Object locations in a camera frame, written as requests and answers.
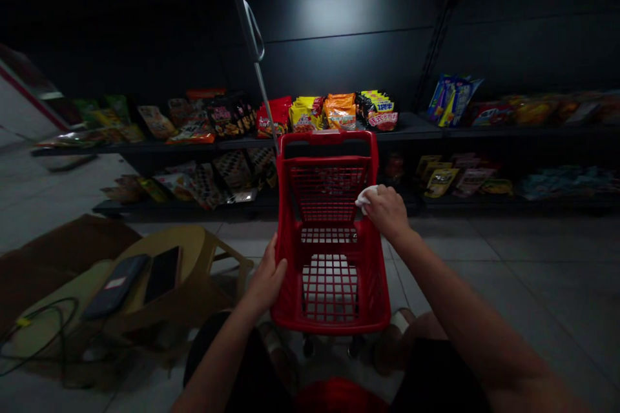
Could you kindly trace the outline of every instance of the red snack bag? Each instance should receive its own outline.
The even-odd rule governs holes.
[[[281,136],[289,131],[289,108],[293,104],[293,98],[286,96],[279,99],[269,100],[269,108],[273,116],[273,123],[276,133]],[[265,105],[261,105],[256,113],[256,129],[259,139],[269,139],[271,137],[271,124]]]

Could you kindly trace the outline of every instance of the blue snack package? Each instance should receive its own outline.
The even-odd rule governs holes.
[[[450,76],[448,74],[441,74],[439,76],[437,87],[435,87],[435,93],[433,94],[431,103],[428,105],[428,109],[426,110],[426,115],[431,121],[437,121],[441,117],[442,111],[439,109],[442,108],[442,102],[444,101],[446,94],[445,84],[446,80],[449,78]]]

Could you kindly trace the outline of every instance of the white cloth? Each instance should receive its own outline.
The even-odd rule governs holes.
[[[355,201],[355,206],[358,208],[362,209],[362,213],[364,214],[364,216],[366,216],[366,209],[364,208],[364,205],[370,205],[370,200],[367,199],[364,194],[366,192],[368,192],[369,190],[374,190],[375,193],[377,192],[377,187],[376,185],[374,186],[370,186],[370,187],[366,187],[363,191],[360,192],[360,194],[357,196],[357,200]]]

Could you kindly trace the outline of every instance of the cable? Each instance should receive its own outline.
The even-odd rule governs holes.
[[[73,308],[71,309],[71,313],[69,314],[69,317],[67,318],[66,321],[65,321],[65,318],[63,317],[62,309],[58,306],[59,303],[62,303],[64,301],[70,301],[71,303],[73,303]],[[20,363],[16,364],[12,368],[0,373],[0,378],[21,368],[23,365],[25,365],[26,363],[30,361],[34,361],[34,360],[55,361],[56,359],[54,358],[50,358],[50,357],[38,358],[37,356],[40,353],[42,353],[42,351],[44,351],[46,348],[48,348],[58,337],[60,339],[60,352],[61,352],[61,358],[59,360],[60,367],[61,367],[60,368],[61,369],[61,382],[63,386],[66,387],[65,378],[67,374],[67,347],[66,347],[66,340],[65,340],[65,328],[69,325],[69,323],[73,320],[74,316],[76,315],[76,312],[78,311],[78,306],[79,306],[78,299],[76,299],[75,297],[66,297],[66,298],[53,301],[25,315],[23,319],[31,320],[37,317],[38,315],[40,315],[41,313],[46,312],[47,310],[55,310],[58,314],[59,330],[54,335],[54,337],[52,337],[45,345],[43,345],[43,347],[41,347],[39,350],[37,350],[36,352],[34,352],[32,355],[28,357],[22,358],[22,357],[0,355],[0,358],[11,359],[11,360],[16,360],[16,359],[21,360]],[[3,334],[2,338],[0,338],[0,352],[2,352],[2,349],[6,345],[6,342],[11,337],[13,337],[18,331],[20,331],[22,328],[23,326],[15,324],[11,329],[9,329],[8,331],[6,331],[5,334]]]

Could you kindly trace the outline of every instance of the red shopping cart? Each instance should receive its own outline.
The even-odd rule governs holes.
[[[366,145],[367,156],[294,156]],[[355,206],[377,183],[374,133],[321,131],[280,138],[280,220],[276,261],[289,262],[272,320],[305,334],[350,336],[389,324],[390,305],[381,238]]]

